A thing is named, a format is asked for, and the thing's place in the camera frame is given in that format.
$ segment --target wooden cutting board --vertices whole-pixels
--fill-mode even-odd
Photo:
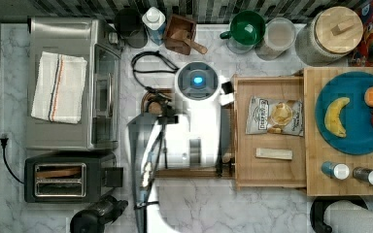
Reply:
[[[322,137],[315,120],[315,104],[322,88],[336,76],[362,71],[373,75],[373,68],[322,67],[304,69],[304,111],[307,194],[309,196],[373,195],[373,186],[353,178],[355,167],[373,168],[373,152],[365,155],[349,155],[334,149]],[[322,163],[334,161],[345,163],[350,176],[343,181],[331,179],[321,171]]]

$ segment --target power cord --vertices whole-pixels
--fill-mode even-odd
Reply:
[[[7,167],[9,173],[11,173],[12,177],[17,180],[19,183],[22,183],[24,184],[24,182],[22,182],[17,176],[15,176],[15,174],[12,172],[11,168],[9,167],[8,165],[8,161],[6,160],[6,153],[5,153],[5,150],[6,150],[6,145],[8,145],[8,137],[4,134],[2,135],[2,138],[1,138],[1,147],[2,147],[2,153],[3,153],[3,156],[4,156],[4,163],[5,163],[5,166]]]
[[[141,71],[135,69],[136,63],[138,62],[139,59],[141,59],[144,56],[156,56],[159,59],[162,60],[163,63],[165,63],[166,66],[168,66],[171,70],[149,70],[149,71]],[[152,73],[169,73],[169,74],[175,74],[177,71],[180,69],[177,65],[174,64],[171,60],[163,56],[162,54],[159,53],[159,51],[143,51],[138,54],[136,54],[132,60],[131,60],[131,67],[132,67],[132,75],[134,76],[135,81],[143,87],[147,92],[149,93],[154,93],[157,95],[160,95],[163,98],[170,99],[169,97],[163,95],[160,93],[157,89],[146,86],[144,85],[141,81],[139,81],[138,77],[136,76],[136,73],[140,74],[152,74]]]

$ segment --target striped towel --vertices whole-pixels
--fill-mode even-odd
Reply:
[[[78,123],[86,64],[83,57],[43,51],[31,115],[48,121]]]

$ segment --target banana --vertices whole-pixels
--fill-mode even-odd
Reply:
[[[348,103],[350,103],[350,98],[338,98],[332,101],[325,113],[325,128],[333,135],[340,138],[347,137],[347,132],[340,120],[340,113]]]

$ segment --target electrical outlet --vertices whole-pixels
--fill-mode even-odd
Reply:
[[[12,132],[6,132],[6,131],[2,131],[0,132],[0,149],[2,148],[1,146],[1,139],[3,138],[8,138],[8,144],[6,146],[7,149],[9,149],[11,147],[11,139],[13,139],[13,133]]]

